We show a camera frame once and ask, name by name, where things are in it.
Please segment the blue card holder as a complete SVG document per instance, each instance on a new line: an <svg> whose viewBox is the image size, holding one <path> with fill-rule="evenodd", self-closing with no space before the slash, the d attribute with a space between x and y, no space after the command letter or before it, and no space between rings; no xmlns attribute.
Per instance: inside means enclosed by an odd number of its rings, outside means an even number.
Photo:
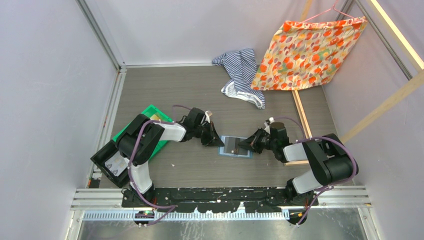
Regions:
<svg viewBox="0 0 424 240"><path fill-rule="evenodd" d="M239 146L240 142L247 139L246 137L222 135L220 139L224 143L224 146L218 148L218 154L220 156L246 159L251 159L253 157L253 153L250 150Z"/></svg>

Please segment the black credit card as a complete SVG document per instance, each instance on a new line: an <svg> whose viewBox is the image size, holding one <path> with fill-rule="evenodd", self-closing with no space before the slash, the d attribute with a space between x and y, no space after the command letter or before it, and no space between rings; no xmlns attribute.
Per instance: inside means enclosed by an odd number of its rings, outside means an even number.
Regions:
<svg viewBox="0 0 424 240"><path fill-rule="evenodd" d="M248 151L239 146L239 143L244 139L239 137L228 136L224 141L224 149L223 152L225 154L233 154L233 155L247 155Z"/></svg>

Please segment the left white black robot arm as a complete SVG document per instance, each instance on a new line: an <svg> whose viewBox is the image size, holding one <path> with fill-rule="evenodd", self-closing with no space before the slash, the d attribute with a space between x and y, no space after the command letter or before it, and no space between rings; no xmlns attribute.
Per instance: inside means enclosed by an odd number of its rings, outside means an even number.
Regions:
<svg viewBox="0 0 424 240"><path fill-rule="evenodd" d="M205 147L223 147L211 120L212 113L193 107L179 121L162 121L139 114L118 135L115 146L127 159L130 185L135 192L134 200L141 207L153 202L154 184L149 172L149 159L161 141L187 142L200 139Z"/></svg>

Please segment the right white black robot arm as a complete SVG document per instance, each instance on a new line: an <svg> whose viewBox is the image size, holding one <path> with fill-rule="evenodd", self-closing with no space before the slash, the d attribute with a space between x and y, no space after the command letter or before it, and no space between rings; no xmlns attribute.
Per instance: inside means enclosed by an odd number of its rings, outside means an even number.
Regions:
<svg viewBox="0 0 424 240"><path fill-rule="evenodd" d="M299 205L315 190L348 181L359 172L356 160L333 133L292 143L284 123L268 120L265 128L238 145L258 154L270 150L284 164L308 162L310 169L289 179L283 190L284 199L291 205Z"/></svg>

